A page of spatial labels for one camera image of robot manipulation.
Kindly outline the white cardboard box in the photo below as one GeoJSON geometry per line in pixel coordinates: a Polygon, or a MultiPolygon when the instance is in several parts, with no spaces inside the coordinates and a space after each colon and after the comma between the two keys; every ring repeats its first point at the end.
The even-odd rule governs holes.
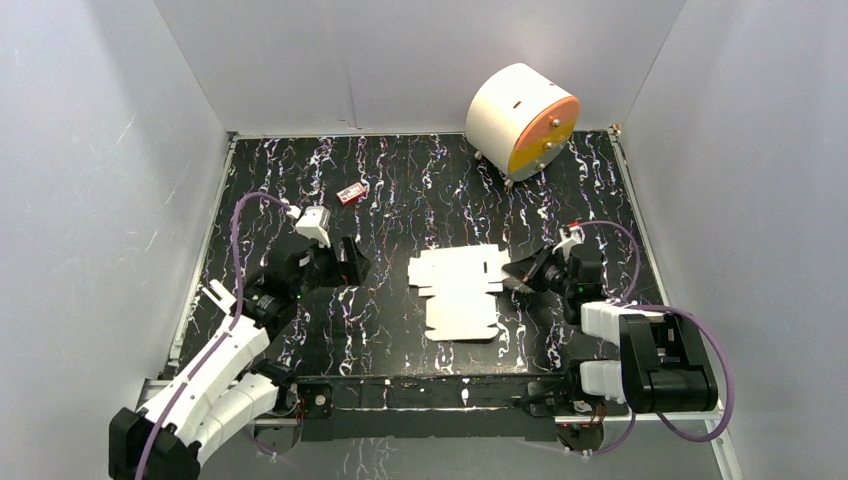
{"type": "Polygon", "coordinates": [[[425,300],[425,337],[435,342],[490,341],[499,334],[496,295],[509,252],[496,244],[423,250],[409,259],[408,284],[425,300]]]}

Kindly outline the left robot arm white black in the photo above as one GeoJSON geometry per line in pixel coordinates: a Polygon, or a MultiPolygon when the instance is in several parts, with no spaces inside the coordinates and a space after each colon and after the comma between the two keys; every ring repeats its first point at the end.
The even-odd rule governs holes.
{"type": "Polygon", "coordinates": [[[341,242],[340,251],[317,241],[299,252],[275,250],[241,292],[222,293],[226,316],[212,339],[155,396],[111,419],[110,478],[196,479],[252,420],[294,411],[293,371],[259,356],[292,322],[304,294],[363,284],[370,260],[353,237],[341,242]]]}

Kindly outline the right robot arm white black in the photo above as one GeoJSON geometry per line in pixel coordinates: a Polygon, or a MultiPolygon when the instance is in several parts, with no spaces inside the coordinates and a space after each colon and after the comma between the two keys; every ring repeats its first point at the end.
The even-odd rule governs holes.
{"type": "Polygon", "coordinates": [[[574,360],[562,379],[528,386],[518,407],[535,416],[564,409],[600,415],[611,403],[632,415],[714,409],[719,387],[701,330],[681,314],[658,306],[639,308],[604,292],[603,255],[586,245],[568,254],[545,246],[503,266],[508,282],[562,298],[564,319],[588,336],[617,347],[615,360],[574,360]]]}

